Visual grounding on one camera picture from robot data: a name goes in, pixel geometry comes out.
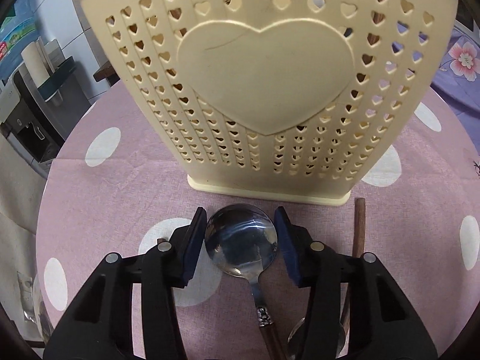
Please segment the brown wooden chopstick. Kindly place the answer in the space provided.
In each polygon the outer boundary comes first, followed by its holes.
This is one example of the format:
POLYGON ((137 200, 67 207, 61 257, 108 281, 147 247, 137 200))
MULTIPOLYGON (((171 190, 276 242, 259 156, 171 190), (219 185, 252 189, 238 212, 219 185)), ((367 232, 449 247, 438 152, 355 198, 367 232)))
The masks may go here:
MULTIPOLYGON (((365 234, 366 234, 366 201, 364 197, 357 197, 355 199, 354 212, 354 237, 352 245, 352 257, 359 258, 365 252, 365 234)), ((345 336, 350 330, 350 285, 346 287, 346 294, 343 303, 343 310, 341 314, 340 323, 343 326, 345 336)))

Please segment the steel spoon wooden handle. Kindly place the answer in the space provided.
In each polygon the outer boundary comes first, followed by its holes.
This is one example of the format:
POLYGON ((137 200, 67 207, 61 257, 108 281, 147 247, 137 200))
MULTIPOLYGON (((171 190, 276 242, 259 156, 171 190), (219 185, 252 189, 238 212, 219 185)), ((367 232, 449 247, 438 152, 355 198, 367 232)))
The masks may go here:
POLYGON ((228 205, 208 219, 204 236, 211 261, 225 274, 250 285, 259 330, 270 359, 285 359, 278 330, 260 287, 260 276, 274 262, 278 234, 261 209, 248 204, 228 205))

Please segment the grey steel spoon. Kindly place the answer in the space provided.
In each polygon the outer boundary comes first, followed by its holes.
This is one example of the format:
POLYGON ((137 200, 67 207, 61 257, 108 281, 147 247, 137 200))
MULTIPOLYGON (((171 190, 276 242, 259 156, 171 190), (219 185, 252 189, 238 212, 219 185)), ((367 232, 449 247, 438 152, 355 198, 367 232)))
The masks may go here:
MULTIPOLYGON (((296 359, 296 354, 299 351, 300 342, 304 333, 304 321, 305 318, 301 318, 299 322, 294 326, 287 339, 287 353, 288 358, 291 360, 296 359)), ((339 325, 338 339, 337 339, 337 352, 336 356, 339 357, 341 351, 346 343, 346 332, 342 324, 339 325)))

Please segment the pink polka dot tablecloth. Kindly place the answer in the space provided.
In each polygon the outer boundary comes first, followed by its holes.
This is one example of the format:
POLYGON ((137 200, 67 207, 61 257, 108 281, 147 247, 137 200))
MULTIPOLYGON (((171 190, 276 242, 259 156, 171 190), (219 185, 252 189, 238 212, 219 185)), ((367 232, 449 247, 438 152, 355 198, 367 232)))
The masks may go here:
MULTIPOLYGON (((366 250, 376 254, 420 315, 439 352, 479 303, 478 153, 434 91, 352 190, 366 199, 366 250)), ((122 84, 89 109, 54 160, 37 222, 37 270, 57 323, 105 255, 149 250, 235 197, 191 189, 185 172, 122 84)), ((246 281, 201 253, 175 293, 190 359, 266 359, 246 281)))

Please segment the water dispenser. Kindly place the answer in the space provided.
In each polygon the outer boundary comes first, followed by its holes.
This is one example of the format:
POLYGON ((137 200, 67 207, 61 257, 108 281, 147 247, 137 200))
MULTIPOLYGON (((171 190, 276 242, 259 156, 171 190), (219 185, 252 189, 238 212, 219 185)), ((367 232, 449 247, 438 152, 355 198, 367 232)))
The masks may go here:
POLYGON ((41 97, 24 63, 1 82, 1 134, 43 178, 47 178, 64 142, 90 108, 75 72, 66 71, 77 67, 75 60, 66 58, 55 40, 46 44, 46 53, 55 71, 64 74, 51 99, 41 97))

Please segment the purple floral cloth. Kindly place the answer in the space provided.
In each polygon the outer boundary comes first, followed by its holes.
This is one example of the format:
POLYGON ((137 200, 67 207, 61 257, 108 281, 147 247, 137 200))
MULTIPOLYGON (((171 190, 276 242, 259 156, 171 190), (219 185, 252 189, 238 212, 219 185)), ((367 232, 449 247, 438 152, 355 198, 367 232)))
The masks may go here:
POLYGON ((431 84, 479 145, 479 38, 455 26, 431 84))

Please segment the cream heart utensil holder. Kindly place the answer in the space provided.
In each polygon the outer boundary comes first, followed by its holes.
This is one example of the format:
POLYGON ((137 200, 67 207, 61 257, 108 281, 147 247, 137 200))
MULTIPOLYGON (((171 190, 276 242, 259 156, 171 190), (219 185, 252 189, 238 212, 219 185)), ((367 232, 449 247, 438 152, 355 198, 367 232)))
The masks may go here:
POLYGON ((192 188, 342 205, 416 110, 458 0, 78 0, 192 188))

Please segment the paper cup holder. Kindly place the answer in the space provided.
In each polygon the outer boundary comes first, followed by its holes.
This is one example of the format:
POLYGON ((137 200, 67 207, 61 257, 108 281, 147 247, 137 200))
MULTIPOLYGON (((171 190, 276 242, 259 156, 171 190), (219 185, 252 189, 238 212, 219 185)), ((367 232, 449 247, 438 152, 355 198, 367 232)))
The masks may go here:
POLYGON ((59 90, 76 70, 73 57, 54 67, 41 38, 30 42, 21 51, 21 56, 41 99, 44 102, 53 100, 56 106, 61 104, 63 98, 59 90))

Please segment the blue water bottle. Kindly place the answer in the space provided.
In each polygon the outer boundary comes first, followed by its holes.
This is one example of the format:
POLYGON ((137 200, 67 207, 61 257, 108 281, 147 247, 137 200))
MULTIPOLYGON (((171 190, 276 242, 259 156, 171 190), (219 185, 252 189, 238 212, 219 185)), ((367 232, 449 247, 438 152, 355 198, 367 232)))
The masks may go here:
POLYGON ((23 49, 39 37, 31 0, 16 0, 1 24, 1 80, 8 80, 23 61, 23 49))

